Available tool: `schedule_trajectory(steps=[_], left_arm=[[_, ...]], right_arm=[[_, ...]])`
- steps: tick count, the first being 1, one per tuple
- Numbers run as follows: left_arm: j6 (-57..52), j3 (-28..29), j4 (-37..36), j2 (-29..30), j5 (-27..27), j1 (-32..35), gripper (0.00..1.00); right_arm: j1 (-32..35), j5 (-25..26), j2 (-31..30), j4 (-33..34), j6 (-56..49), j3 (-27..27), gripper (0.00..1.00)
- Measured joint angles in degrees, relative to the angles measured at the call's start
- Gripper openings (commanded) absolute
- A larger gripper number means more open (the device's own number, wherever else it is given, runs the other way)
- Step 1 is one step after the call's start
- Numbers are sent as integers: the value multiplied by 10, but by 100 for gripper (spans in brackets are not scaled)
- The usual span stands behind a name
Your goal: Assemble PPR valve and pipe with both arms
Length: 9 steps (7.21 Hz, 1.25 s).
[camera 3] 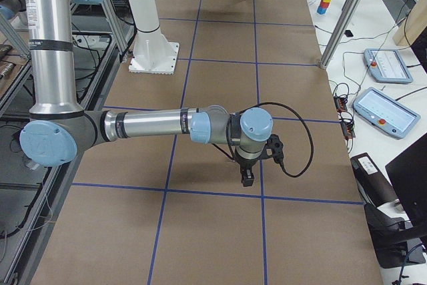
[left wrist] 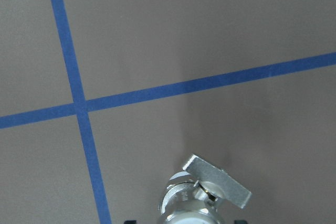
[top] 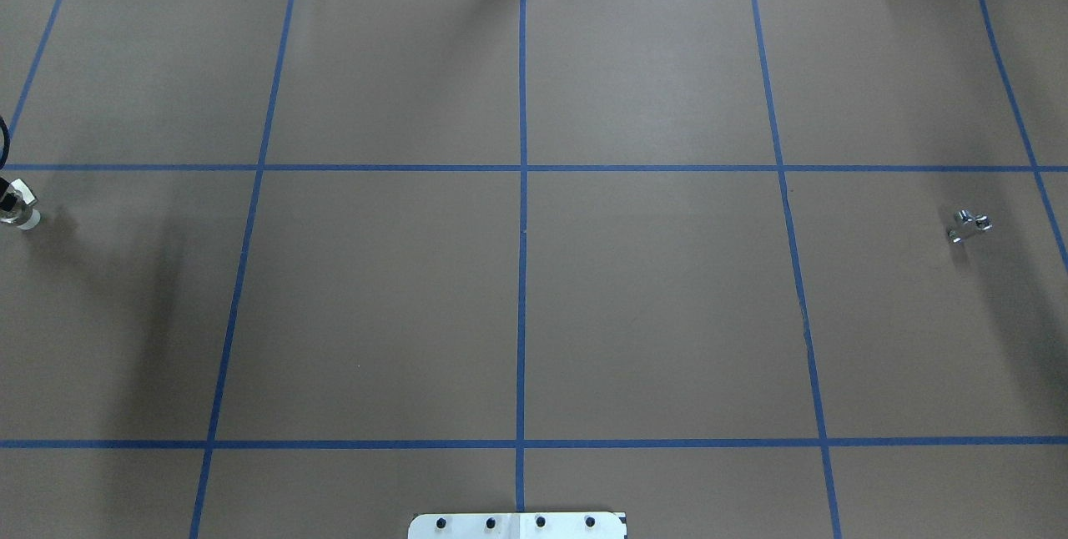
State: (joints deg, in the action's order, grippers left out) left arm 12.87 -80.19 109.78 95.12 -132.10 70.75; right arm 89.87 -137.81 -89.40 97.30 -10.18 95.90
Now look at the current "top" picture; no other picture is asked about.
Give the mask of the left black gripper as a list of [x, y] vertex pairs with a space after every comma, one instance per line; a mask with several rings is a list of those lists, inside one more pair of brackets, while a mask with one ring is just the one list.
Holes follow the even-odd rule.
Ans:
[[20, 226], [26, 223], [26, 200], [22, 181], [1, 178], [1, 223]]

